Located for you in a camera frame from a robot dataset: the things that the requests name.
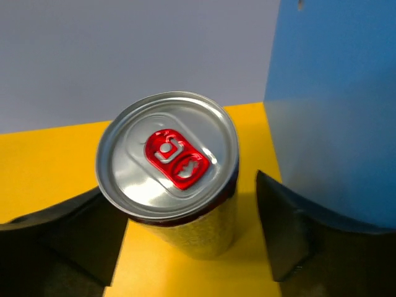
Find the silver can front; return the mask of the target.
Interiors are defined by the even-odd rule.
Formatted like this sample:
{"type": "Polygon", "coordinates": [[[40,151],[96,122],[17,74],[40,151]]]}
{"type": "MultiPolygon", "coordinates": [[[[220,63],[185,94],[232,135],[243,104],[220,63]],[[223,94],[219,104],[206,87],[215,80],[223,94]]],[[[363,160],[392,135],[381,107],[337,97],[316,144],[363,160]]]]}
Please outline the silver can front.
{"type": "Polygon", "coordinates": [[[111,204],[187,255],[210,259],[231,246],[239,141],[213,100],[172,91],[128,106],[104,131],[95,171],[111,204]]]}

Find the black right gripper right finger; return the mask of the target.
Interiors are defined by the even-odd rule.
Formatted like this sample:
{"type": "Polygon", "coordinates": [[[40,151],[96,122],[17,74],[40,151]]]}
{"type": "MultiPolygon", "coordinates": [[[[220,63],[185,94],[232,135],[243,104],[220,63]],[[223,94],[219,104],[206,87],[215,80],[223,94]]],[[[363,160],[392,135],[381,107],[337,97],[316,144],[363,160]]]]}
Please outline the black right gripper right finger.
{"type": "Polygon", "coordinates": [[[256,175],[272,278],[282,296],[395,296],[395,230],[340,215],[256,175]]]}

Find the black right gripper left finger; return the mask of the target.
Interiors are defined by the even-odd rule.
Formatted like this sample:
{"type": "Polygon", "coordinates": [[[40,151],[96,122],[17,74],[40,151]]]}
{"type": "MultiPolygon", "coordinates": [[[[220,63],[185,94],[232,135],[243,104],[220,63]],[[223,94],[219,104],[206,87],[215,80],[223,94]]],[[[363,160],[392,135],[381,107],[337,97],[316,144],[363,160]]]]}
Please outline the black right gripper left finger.
{"type": "Polygon", "coordinates": [[[97,187],[1,224],[1,296],[102,296],[126,227],[97,187]]]}

